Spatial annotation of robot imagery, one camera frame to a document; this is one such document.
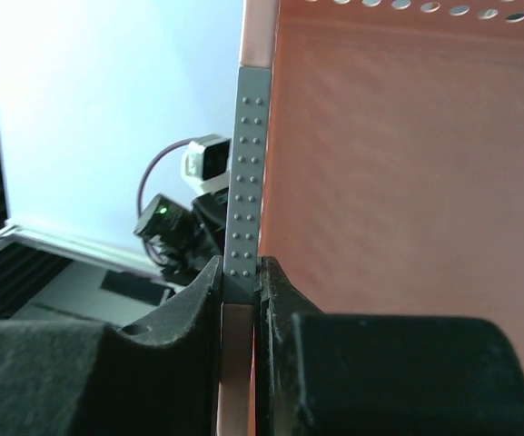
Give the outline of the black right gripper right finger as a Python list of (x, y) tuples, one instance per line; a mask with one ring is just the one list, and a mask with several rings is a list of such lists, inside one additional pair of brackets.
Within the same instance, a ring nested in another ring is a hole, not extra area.
[(326, 313), (258, 266), (260, 435), (524, 435), (524, 371), (481, 318)]

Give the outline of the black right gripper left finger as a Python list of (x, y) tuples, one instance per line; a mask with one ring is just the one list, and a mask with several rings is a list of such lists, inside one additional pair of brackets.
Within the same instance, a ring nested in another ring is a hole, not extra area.
[(222, 260), (115, 329), (0, 321), (0, 435), (213, 435)]

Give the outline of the pink perforated basket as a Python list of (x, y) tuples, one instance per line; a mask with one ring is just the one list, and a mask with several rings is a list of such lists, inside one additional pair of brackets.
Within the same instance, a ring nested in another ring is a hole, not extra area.
[(329, 312), (480, 317), (524, 365), (524, 1), (247, 1), (259, 252)]

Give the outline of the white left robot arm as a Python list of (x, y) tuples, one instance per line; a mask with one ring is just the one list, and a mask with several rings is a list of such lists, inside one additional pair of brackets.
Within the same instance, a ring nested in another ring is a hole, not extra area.
[(226, 188), (198, 196), (190, 209), (159, 193), (141, 212), (133, 233), (153, 251), (163, 278), (186, 286), (223, 254), (227, 206)]

